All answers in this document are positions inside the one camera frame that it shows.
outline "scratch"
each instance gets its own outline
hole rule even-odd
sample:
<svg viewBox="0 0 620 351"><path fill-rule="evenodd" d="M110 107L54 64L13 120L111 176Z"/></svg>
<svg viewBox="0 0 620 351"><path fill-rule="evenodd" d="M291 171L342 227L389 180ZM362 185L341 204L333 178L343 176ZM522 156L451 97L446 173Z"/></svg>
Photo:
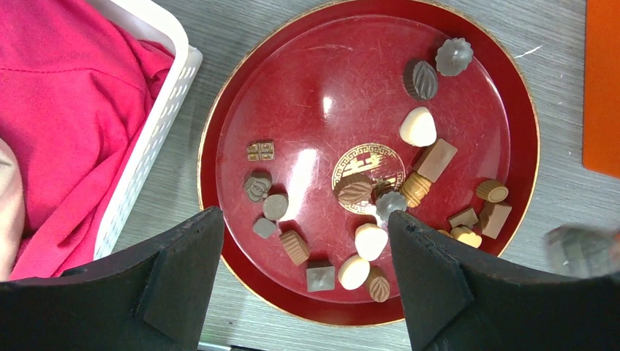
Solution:
<svg viewBox="0 0 620 351"><path fill-rule="evenodd" d="M327 44L323 46L315 46L313 48L307 48L306 50L321 50L321 49L347 49L348 51L353 51L353 48L344 45L336 45L336 44Z"/></svg>
<svg viewBox="0 0 620 351"><path fill-rule="evenodd" d="M525 56L525 55L529 55L530 53L535 53L538 49L540 49L540 48L542 48L542 47L543 47L543 46L541 45L541 46L539 46L539 47L537 47L537 48L533 48L533 49L531 49L530 51L526 51L525 53L522 53L522 54L521 54L521 55L519 55L519 56L515 56L515 59L519 59L520 57L523 57L523 56Z"/></svg>
<svg viewBox="0 0 620 351"><path fill-rule="evenodd" d="M381 50L381 40L377 40L377 49L379 51L379 63L383 63L383 51Z"/></svg>

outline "gray surface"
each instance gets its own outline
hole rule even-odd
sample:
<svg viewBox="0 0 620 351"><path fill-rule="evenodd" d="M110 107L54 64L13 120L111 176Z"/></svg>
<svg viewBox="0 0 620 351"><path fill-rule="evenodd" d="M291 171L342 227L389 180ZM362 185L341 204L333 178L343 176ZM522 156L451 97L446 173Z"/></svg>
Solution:
<svg viewBox="0 0 620 351"><path fill-rule="evenodd" d="M116 249L135 244L195 214L200 133L213 98L243 55L267 33L322 0L157 0L179 18L205 55L162 152ZM536 192L504 258L548 269L543 233L566 222L616 227L620 181L581 165L583 39L586 0L446 0L495 34L517 58L540 117ZM272 309L220 265L204 341L264 350L409 350L403 322L332 328Z"/></svg>

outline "red fabric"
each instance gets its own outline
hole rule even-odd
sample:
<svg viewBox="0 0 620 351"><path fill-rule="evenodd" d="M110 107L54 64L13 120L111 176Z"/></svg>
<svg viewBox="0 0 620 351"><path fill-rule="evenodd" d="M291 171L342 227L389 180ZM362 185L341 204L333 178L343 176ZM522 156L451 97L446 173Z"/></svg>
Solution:
<svg viewBox="0 0 620 351"><path fill-rule="evenodd" d="M0 137L25 235L11 279L92 260L99 223L173 58L83 1L0 1Z"/></svg>

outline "shell-shaped chocolate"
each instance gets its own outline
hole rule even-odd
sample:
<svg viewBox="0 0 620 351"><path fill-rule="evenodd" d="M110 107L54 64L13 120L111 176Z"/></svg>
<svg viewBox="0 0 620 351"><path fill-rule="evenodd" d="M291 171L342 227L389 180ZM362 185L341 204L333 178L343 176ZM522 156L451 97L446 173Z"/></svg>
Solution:
<svg viewBox="0 0 620 351"><path fill-rule="evenodd" d="M385 302L390 297L390 282L379 267L372 267L364 283L371 298L376 302Z"/></svg>
<svg viewBox="0 0 620 351"><path fill-rule="evenodd" d="M435 69L428 62L418 61L412 71L407 70L405 74L411 75L404 78L409 95L420 101L435 97L439 83Z"/></svg>
<svg viewBox="0 0 620 351"><path fill-rule="evenodd" d="M354 205L368 200L372 193L372 180L357 173L342 178L333 188L333 194L343 205Z"/></svg>
<svg viewBox="0 0 620 351"><path fill-rule="evenodd" d="M246 195L252 202L259 202L267 197L267 192L271 189L271 175L269 173L253 172L246 183L243 185Z"/></svg>
<svg viewBox="0 0 620 351"><path fill-rule="evenodd" d="M390 214L397 210L407 210L407 199L400 192L388 192L377 199L377 216L382 221L387 221Z"/></svg>
<svg viewBox="0 0 620 351"><path fill-rule="evenodd" d="M437 71L446 77L459 75L473 59L472 45L464 38L446 40L435 56Z"/></svg>

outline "gold square chocolate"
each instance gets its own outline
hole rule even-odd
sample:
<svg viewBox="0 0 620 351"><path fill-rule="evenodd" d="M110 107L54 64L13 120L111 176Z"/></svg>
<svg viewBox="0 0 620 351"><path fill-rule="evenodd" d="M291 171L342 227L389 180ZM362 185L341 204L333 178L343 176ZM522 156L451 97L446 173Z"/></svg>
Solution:
<svg viewBox="0 0 620 351"><path fill-rule="evenodd" d="M260 141L253 143L247 148L248 161L271 161L275 158L273 141Z"/></svg>

